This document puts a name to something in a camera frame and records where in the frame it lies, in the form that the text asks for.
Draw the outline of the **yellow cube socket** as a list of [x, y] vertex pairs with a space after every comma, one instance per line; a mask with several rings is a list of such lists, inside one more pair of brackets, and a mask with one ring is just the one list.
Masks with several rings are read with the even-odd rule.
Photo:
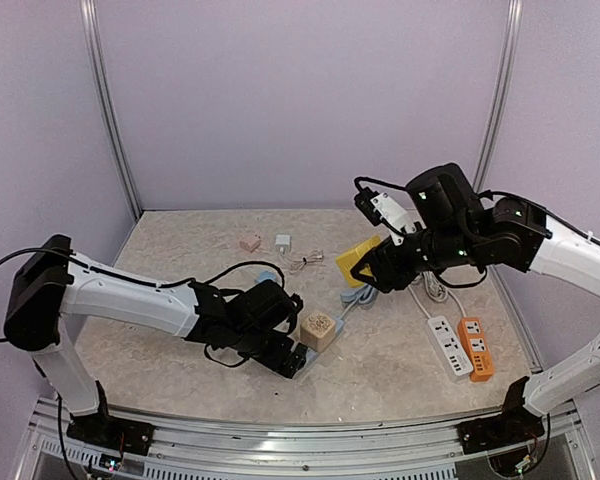
[[380, 243], [381, 238], [374, 235], [336, 257], [335, 263], [350, 288], [358, 288], [363, 285], [361, 281], [352, 276], [351, 269], [369, 250]]

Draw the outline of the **beige cube socket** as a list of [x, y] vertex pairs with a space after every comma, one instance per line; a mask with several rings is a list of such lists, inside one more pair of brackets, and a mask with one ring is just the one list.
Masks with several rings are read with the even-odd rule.
[[323, 352], [336, 337], [336, 321], [331, 316], [314, 311], [300, 323], [300, 341], [315, 352]]

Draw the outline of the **blue power strip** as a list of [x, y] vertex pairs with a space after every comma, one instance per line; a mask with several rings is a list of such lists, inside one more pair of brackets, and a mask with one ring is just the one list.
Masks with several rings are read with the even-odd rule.
[[319, 356], [339, 337], [344, 328], [341, 318], [313, 315], [305, 318], [300, 325], [300, 342], [307, 347], [305, 364], [297, 376], [302, 378], [317, 362]]

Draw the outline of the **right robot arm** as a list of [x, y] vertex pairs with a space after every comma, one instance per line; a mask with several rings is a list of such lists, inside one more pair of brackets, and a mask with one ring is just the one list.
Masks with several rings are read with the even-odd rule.
[[477, 193], [459, 165], [431, 168], [402, 186], [419, 221], [386, 194], [390, 183], [355, 178], [354, 203], [391, 235], [351, 268], [382, 293], [407, 289], [421, 274], [436, 279], [459, 266], [481, 275], [491, 265], [562, 280], [600, 298], [600, 240], [545, 207], [507, 192]]

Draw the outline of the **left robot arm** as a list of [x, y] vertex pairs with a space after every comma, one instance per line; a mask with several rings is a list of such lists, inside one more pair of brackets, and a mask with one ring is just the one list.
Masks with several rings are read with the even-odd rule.
[[267, 279], [247, 290], [193, 277], [164, 282], [95, 262], [74, 251], [64, 235], [12, 252], [0, 259], [0, 267], [20, 256], [27, 260], [13, 278], [0, 343], [30, 354], [98, 444], [113, 443], [120, 424], [67, 338], [65, 316], [151, 328], [202, 345], [206, 356], [230, 349], [242, 363], [254, 360], [288, 379], [306, 364], [307, 346], [291, 337], [303, 301], [286, 292], [284, 279]]

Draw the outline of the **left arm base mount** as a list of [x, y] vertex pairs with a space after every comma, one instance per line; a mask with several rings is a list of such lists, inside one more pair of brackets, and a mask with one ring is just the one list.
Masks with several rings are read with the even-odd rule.
[[155, 426], [110, 414], [106, 400], [101, 400], [95, 413], [71, 416], [68, 437], [89, 445], [115, 450], [120, 454], [147, 456]]

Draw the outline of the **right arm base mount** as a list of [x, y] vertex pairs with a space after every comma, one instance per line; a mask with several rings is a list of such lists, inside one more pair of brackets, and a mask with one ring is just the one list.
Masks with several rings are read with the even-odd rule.
[[545, 434], [542, 417], [528, 411], [522, 398], [506, 400], [499, 414], [462, 422], [456, 430], [464, 454], [539, 439]]

